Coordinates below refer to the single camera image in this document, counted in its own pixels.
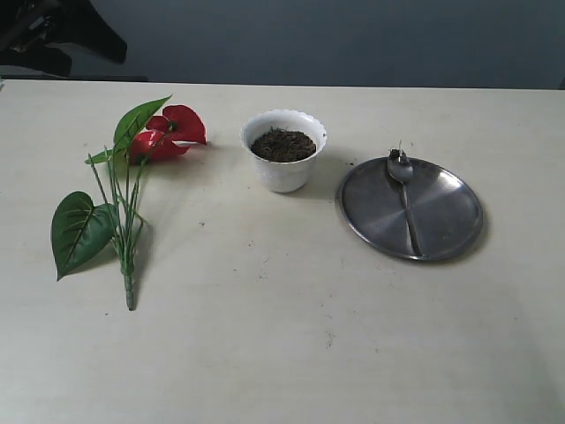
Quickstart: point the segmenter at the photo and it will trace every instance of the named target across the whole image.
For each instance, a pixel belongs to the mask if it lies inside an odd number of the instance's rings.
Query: gray wall
[[[155,81],[557,88],[565,0],[91,0]]]

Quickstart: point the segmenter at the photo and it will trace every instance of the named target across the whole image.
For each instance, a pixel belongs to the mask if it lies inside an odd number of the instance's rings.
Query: spoon handle
[[[408,231],[410,233],[410,238],[412,242],[412,249],[416,256],[424,256],[422,254],[422,247],[420,245],[420,239],[418,232],[416,231],[416,223],[414,222],[414,214],[412,213],[412,208],[410,206],[410,201],[408,200],[408,193],[406,192],[406,184],[402,184],[402,201],[404,205],[404,211],[406,212],[406,221],[408,221]]]

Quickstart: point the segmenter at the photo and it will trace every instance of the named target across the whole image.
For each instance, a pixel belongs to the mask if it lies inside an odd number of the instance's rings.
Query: white table
[[[211,143],[149,174],[128,312],[111,254],[56,282],[50,220],[71,191],[100,200],[87,153],[170,93]],[[238,139],[274,108],[328,129],[292,195],[259,185]],[[565,422],[564,112],[562,92],[6,81],[0,422]],[[349,163],[400,139],[484,202],[464,260],[392,259],[337,214]]]

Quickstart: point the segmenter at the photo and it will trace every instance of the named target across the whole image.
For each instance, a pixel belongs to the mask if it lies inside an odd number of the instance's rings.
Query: metal spoon
[[[418,232],[416,231],[416,224],[414,222],[414,215],[412,213],[410,201],[408,200],[408,194],[406,193],[406,185],[410,183],[414,176],[414,170],[410,160],[406,156],[406,152],[393,148],[388,156],[387,170],[388,174],[390,174],[390,176],[398,181],[402,186],[401,199],[404,205],[404,211],[406,212],[406,221],[408,222],[408,231],[410,233],[412,249],[416,256],[423,256]]]

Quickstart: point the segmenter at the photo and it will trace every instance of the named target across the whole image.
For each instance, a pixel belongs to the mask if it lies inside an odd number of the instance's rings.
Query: heart-shaped leaf
[[[170,97],[143,103],[127,112],[117,124],[116,131],[114,132],[114,148],[108,150],[108,158],[129,148],[135,136],[145,128],[149,119],[157,113]],[[107,156],[105,152],[92,156],[92,163],[104,163],[106,161]],[[85,162],[90,164],[91,160],[86,159]]]
[[[118,218],[114,205],[95,206],[83,192],[65,197],[51,222],[57,281],[95,257],[112,239],[115,224]]]

